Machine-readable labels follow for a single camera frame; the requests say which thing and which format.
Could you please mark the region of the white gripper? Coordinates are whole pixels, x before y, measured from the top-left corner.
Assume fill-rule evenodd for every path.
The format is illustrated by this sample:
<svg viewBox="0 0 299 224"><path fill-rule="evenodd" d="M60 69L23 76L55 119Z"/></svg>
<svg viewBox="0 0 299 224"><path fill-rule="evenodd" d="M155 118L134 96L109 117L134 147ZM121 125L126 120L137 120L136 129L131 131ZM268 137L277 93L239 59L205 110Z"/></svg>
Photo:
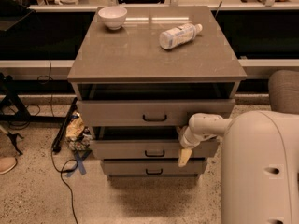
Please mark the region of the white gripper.
<svg viewBox="0 0 299 224"><path fill-rule="evenodd" d="M180 144L184 147L178 154L178 166L184 167L187 165L188 160L192 155L192 149L202 142L202 137L195 135L188 126L177 126L176 132L178 134Z"/></svg>

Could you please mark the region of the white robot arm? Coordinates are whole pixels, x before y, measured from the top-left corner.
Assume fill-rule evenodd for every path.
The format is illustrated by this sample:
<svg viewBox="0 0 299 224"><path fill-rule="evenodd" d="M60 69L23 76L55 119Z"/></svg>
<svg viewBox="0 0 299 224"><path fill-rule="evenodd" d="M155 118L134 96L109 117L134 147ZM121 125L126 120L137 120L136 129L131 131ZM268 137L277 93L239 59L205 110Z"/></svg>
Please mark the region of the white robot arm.
<svg viewBox="0 0 299 224"><path fill-rule="evenodd" d="M216 136L222 138L221 224L299 224L299 116L194 114L178 130L178 165Z"/></svg>

